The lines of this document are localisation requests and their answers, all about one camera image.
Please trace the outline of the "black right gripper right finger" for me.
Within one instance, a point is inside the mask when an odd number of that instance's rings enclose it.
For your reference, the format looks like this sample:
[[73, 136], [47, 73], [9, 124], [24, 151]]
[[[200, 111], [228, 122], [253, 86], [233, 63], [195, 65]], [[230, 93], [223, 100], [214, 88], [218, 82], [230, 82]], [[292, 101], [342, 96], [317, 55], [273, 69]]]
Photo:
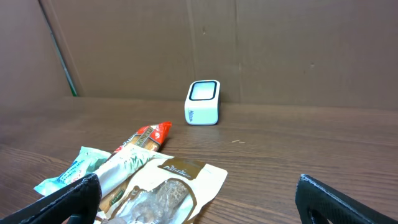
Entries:
[[323, 182], [302, 174], [297, 182], [295, 204], [302, 223], [391, 223], [394, 220]]

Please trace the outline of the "green white pole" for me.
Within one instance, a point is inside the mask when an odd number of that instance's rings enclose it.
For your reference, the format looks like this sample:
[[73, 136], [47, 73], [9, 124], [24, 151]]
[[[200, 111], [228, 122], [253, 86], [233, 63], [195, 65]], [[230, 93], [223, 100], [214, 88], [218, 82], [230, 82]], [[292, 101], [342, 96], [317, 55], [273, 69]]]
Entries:
[[38, 3], [39, 3], [39, 6], [40, 6], [40, 9], [42, 11], [42, 14], [43, 14], [43, 16], [45, 18], [47, 27], [49, 29], [49, 32], [50, 32], [50, 35], [51, 35], [51, 38], [52, 38], [53, 45], [55, 47], [55, 51], [57, 53], [57, 56], [59, 58], [59, 61], [60, 61], [61, 65], [62, 65], [62, 68], [63, 68], [64, 74], [65, 74], [65, 77], [67, 79], [68, 85], [70, 87], [71, 93], [72, 93], [72, 95], [74, 97], [76, 97], [76, 96], [78, 96], [78, 92], [76, 90], [76, 87], [74, 85], [73, 79], [72, 79], [72, 77], [70, 75], [70, 72], [68, 70], [68, 66], [67, 66], [67, 63], [66, 63], [66, 61], [64, 59], [64, 56], [62, 54], [62, 51], [60, 49], [59, 41], [56, 38], [54, 29], [53, 29], [53, 25], [51, 25], [49, 15], [48, 15], [48, 13], [47, 13], [47, 11], [45, 9], [44, 0], [38, 0]]

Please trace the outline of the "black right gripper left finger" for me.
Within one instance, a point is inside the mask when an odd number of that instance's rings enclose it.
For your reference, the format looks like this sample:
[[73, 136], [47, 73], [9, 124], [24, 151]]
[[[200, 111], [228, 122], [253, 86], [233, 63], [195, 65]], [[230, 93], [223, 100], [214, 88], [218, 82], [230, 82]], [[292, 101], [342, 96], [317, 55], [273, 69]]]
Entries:
[[66, 187], [1, 219], [1, 224], [94, 222], [102, 194], [99, 178], [88, 174]]

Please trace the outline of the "white cream tube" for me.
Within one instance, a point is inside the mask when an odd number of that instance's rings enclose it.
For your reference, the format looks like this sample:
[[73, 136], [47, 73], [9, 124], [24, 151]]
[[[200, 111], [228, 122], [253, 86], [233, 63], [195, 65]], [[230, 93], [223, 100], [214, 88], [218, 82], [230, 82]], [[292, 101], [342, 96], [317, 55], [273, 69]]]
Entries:
[[139, 146], [125, 147], [113, 154], [94, 173], [99, 178], [102, 198], [107, 196], [119, 184], [133, 175], [140, 167], [151, 159], [170, 159], [168, 156], [150, 151]]

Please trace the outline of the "brown white nut pouch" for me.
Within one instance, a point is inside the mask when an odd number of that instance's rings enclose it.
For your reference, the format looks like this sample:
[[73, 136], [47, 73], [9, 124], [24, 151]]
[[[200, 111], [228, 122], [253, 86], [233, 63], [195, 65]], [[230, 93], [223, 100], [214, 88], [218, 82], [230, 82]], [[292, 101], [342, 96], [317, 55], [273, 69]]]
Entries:
[[95, 223], [193, 223], [227, 175], [202, 161], [151, 159], [104, 196]]

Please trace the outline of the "white barcode scanner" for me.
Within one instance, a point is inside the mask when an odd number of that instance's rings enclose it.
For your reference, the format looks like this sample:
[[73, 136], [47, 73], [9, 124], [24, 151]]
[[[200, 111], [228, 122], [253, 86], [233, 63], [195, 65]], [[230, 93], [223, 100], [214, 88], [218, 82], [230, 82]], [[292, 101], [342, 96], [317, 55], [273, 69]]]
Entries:
[[220, 116], [220, 82], [198, 80], [188, 90], [184, 104], [185, 120], [190, 125], [215, 125]]

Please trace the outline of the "teal snack packet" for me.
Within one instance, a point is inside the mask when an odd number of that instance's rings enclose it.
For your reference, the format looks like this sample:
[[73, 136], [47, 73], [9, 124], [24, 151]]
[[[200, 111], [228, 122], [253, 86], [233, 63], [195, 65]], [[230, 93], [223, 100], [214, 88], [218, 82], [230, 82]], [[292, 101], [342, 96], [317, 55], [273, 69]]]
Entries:
[[110, 155], [110, 152], [82, 146], [79, 155], [65, 172], [58, 177], [43, 180], [39, 185], [34, 187], [34, 190], [43, 196], [48, 196], [85, 175], [94, 172]]

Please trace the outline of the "orange spaghetti packet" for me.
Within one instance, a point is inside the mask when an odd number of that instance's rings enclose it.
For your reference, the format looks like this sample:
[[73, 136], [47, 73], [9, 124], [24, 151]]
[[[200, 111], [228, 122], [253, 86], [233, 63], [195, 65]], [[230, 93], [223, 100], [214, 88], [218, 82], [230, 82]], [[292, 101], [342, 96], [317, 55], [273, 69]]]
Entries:
[[[141, 148], [147, 149], [149, 151], [159, 151], [162, 143], [165, 141], [172, 123], [170, 121], [165, 121], [159, 124], [153, 124], [151, 126], [143, 126], [138, 131], [136, 131], [129, 139], [123, 142], [112, 154], [113, 157], [119, 151], [125, 147], [139, 146]], [[121, 200], [124, 195], [130, 177], [119, 184], [115, 189], [110, 191], [100, 202], [99, 209], [104, 213], [107, 213], [112, 205], [117, 201]]]

